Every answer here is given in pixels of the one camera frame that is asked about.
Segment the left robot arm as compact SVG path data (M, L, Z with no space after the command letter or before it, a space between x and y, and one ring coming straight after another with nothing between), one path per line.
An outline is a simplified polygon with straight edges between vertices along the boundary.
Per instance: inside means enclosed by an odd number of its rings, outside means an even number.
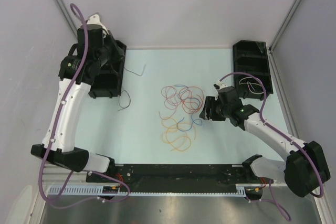
M126 45L115 40L102 24L77 30L73 44L60 64L59 90L52 120L41 144L31 154L74 171L98 172L105 182L115 178L113 159L75 146L84 99L113 98L121 94Z

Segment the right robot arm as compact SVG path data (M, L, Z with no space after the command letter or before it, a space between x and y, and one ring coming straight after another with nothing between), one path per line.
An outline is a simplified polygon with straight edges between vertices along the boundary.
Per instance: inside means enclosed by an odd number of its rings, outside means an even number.
M305 197L316 188L322 188L330 178L330 171L320 144L305 142L275 128L266 119L261 119L260 111L251 104L244 105L232 86L214 84L217 96L207 96L200 118L203 120L229 120L259 138L271 147L281 161L254 155L243 162L243 179L254 183L266 177L285 183L297 196Z

